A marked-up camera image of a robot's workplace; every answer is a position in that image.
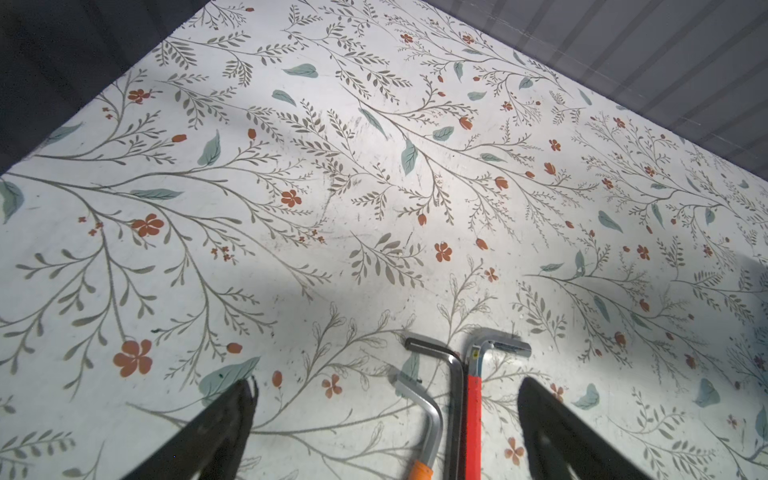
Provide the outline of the orange pencil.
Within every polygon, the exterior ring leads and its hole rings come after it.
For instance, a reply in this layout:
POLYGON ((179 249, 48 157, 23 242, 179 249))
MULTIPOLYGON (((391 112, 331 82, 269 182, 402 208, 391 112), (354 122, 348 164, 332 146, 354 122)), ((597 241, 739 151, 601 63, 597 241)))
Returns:
POLYGON ((405 373, 399 372, 396 375, 394 387, 398 394, 411 400, 425 414, 425 426, 423 428, 420 451, 410 467, 407 479, 430 480, 434 475, 433 466, 443 434, 442 412, 427 389, 419 382, 412 380, 405 373))

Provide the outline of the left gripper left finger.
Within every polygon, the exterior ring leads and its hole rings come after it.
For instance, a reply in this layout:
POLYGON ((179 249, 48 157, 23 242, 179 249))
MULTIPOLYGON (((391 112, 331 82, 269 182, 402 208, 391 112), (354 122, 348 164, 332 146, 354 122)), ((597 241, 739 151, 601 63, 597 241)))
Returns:
POLYGON ((258 403, 254 380, 238 380, 129 472, 128 479, 234 479, 258 403))

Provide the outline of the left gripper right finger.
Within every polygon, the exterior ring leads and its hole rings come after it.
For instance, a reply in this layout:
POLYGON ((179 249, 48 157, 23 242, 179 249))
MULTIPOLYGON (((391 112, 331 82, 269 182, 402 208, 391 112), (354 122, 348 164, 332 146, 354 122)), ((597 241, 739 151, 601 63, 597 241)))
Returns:
POLYGON ((533 479, 648 477, 535 379, 522 381, 517 404, 533 479))

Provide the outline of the red handled hex key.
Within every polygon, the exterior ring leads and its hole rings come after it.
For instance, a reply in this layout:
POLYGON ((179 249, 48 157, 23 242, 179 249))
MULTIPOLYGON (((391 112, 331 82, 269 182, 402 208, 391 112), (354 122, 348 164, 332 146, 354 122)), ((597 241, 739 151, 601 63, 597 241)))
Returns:
POLYGON ((465 478, 480 480, 482 472, 482 367, 489 350, 500 350, 529 358, 531 345, 520 337, 499 330, 481 328, 470 336, 467 347, 465 478))

